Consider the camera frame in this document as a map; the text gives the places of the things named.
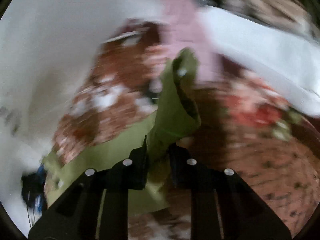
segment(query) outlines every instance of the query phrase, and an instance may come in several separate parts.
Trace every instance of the screw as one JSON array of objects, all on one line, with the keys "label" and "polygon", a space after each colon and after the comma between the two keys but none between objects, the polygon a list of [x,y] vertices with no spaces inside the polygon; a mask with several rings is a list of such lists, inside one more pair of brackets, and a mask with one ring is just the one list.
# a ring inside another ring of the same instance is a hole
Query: screw
[{"label": "screw", "polygon": [[87,169],[85,174],[89,177],[92,176],[96,171],[94,169]]},{"label": "screw", "polygon": [[197,161],[195,159],[188,159],[187,160],[187,164],[189,165],[196,165],[197,164]]},{"label": "screw", "polygon": [[224,170],[224,174],[228,175],[228,176],[232,176],[233,174],[235,174],[235,172],[233,171],[233,169],[225,169]]},{"label": "screw", "polygon": [[130,166],[130,165],[132,164],[132,160],[130,160],[130,159],[125,159],[125,160],[122,162],[122,164],[123,164],[124,166]]}]

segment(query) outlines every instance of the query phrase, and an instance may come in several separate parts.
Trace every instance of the green fabric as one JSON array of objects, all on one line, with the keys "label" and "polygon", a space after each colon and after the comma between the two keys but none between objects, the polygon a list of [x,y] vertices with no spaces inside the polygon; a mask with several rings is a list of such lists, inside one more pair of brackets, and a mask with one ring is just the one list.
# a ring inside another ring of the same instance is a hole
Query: green fabric
[{"label": "green fabric", "polygon": [[187,97],[197,65],[198,61],[189,49],[182,50],[172,63],[168,61],[161,78],[163,90],[158,110],[143,121],[133,124],[115,139],[88,147],[63,167],[55,152],[45,157],[43,163],[52,178],[63,181],[62,186],[47,193],[48,205],[50,206],[86,169],[109,169],[117,162],[128,158],[132,149],[142,146],[147,134],[147,151],[151,162],[148,180],[144,190],[129,191],[128,215],[153,212],[167,207],[164,184],[170,173],[170,166],[166,150],[170,144],[190,135],[200,126],[196,104]]}]

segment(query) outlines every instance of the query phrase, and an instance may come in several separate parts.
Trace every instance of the floral patterned blanket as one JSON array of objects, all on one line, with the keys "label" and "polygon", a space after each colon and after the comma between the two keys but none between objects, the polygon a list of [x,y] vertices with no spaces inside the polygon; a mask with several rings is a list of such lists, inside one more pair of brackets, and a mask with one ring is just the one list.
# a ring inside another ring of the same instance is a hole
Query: floral patterned blanket
[{"label": "floral patterned blanket", "polygon": [[[185,17],[171,19],[176,25],[173,34],[183,37],[179,24]],[[114,40],[101,48],[55,133],[62,164],[87,146],[115,138],[156,110],[157,76],[168,56],[157,28],[130,21],[117,35],[138,31],[138,38]],[[186,42],[192,39],[197,36],[191,33]],[[320,137],[255,73],[225,58],[222,62],[221,79],[206,80],[195,90],[200,129],[178,143],[210,168],[234,169],[295,236],[319,203]],[[190,239],[190,192],[171,188],[167,199],[170,208],[129,218],[130,239]]]}]

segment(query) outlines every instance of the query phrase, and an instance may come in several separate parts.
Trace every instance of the white wall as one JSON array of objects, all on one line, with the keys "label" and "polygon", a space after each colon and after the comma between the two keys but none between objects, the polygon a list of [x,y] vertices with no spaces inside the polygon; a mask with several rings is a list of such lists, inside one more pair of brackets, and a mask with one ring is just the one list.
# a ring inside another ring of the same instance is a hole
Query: white wall
[{"label": "white wall", "polygon": [[36,169],[50,151],[58,120],[97,47],[125,19],[160,15],[159,0],[13,0],[6,10],[0,20],[0,107],[21,111],[22,126],[11,138],[0,119],[0,201],[25,235],[22,172]]}]

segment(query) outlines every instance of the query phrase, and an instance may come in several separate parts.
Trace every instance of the white pillow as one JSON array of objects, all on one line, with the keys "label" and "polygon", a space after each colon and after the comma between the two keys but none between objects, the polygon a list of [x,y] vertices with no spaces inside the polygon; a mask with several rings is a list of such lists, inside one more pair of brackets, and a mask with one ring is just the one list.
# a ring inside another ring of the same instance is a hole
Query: white pillow
[{"label": "white pillow", "polygon": [[320,46],[216,7],[199,12],[219,53],[254,70],[297,110],[320,115]]}]

